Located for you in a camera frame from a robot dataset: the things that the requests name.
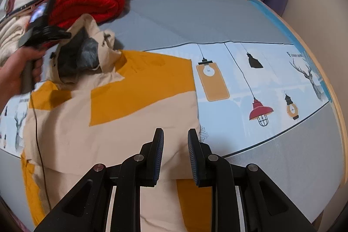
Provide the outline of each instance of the bed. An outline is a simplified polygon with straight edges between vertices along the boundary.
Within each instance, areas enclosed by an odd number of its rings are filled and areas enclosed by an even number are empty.
[[[201,141],[230,163],[258,164],[309,221],[346,182],[335,93],[305,43],[259,0],[127,0],[100,28],[115,33],[116,49],[191,60]],[[27,103],[15,97],[1,115],[0,148],[17,157]]]

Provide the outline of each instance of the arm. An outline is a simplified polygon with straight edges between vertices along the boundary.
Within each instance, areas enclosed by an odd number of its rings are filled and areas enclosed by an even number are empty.
[[[20,94],[21,74],[27,61],[35,60],[33,78],[36,83],[40,81],[44,54],[45,50],[21,47],[0,68],[0,113],[11,97]]]

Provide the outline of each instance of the black cable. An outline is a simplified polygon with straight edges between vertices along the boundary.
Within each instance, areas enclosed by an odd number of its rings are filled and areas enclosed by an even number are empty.
[[[201,54],[202,54],[203,59],[205,59],[205,58],[204,58],[204,55],[203,55],[203,52],[202,52],[202,50],[201,50],[201,47],[199,46],[199,44],[197,44],[197,46],[198,46],[199,50],[201,51]]]
[[[33,107],[33,112],[34,112],[34,117],[35,117],[35,135],[36,135],[36,146],[38,147],[38,152],[39,152],[39,156],[40,156],[40,161],[41,161],[41,166],[42,166],[42,173],[43,173],[43,176],[44,176],[44,186],[45,186],[45,192],[46,192],[46,197],[47,197],[47,202],[48,202],[48,206],[49,206],[49,210],[51,211],[52,210],[52,207],[51,207],[51,203],[49,201],[49,198],[48,198],[48,191],[47,191],[47,183],[46,183],[46,175],[45,175],[45,167],[43,166],[44,163],[42,161],[42,156],[41,156],[41,152],[40,152],[40,147],[39,147],[39,141],[38,141],[38,118],[36,116],[36,111],[35,111],[35,107],[34,107],[34,101],[33,101],[33,97],[31,95],[31,92],[30,92],[30,102],[31,102],[31,105]]]
[[[231,54],[231,52],[230,52],[230,50],[228,49],[227,45],[226,45],[225,43],[224,43],[224,45],[225,45],[226,49],[228,50],[228,52]],[[245,81],[246,81],[246,83],[248,84],[248,87],[249,87],[249,89],[250,89],[250,91],[251,91],[251,94],[253,95],[253,97],[254,97],[254,99],[255,99],[255,96],[254,96],[254,94],[253,94],[253,91],[251,90],[250,85],[249,85],[248,81],[246,80],[246,78],[245,78],[245,75],[244,75],[243,71],[242,71],[242,70],[241,70],[241,68],[239,67],[238,63],[236,62],[236,60],[234,59],[234,57],[233,57],[233,55],[232,55],[232,54],[231,54],[231,56],[232,56],[232,58],[233,58],[234,62],[236,63],[237,67],[239,68],[239,70],[240,70],[240,71],[241,71],[241,73],[243,74],[244,80],[245,80]]]
[[[241,46],[245,49],[246,53],[248,53],[248,51],[246,50],[246,48],[244,47],[244,45],[241,43]]]

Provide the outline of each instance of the white blanket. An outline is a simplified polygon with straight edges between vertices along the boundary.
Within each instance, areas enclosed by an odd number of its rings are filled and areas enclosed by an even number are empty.
[[[13,17],[0,30],[0,66],[18,48],[18,41],[25,33],[30,15]]]

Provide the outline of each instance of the light blue sheet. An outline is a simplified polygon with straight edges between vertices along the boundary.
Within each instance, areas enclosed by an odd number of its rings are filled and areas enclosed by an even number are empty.
[[[215,102],[207,100],[196,69],[202,61],[201,51],[207,60],[217,63],[229,91],[229,99]],[[303,57],[290,56],[301,56],[292,44],[186,44],[153,52],[192,61],[199,121],[208,135],[204,143],[208,143],[212,151],[221,156],[241,152],[278,136],[328,102],[324,92],[321,99],[318,99],[311,82],[290,64],[294,60],[296,66],[308,70]],[[247,52],[258,59],[263,68],[251,68]],[[274,110],[268,115],[269,124],[265,127],[260,126],[257,120],[249,120],[249,114],[253,109],[253,95],[238,66],[243,71],[255,98]],[[312,75],[314,83],[320,85],[318,76],[314,72]],[[291,97],[299,109],[297,120],[289,117],[286,112],[285,94]]]

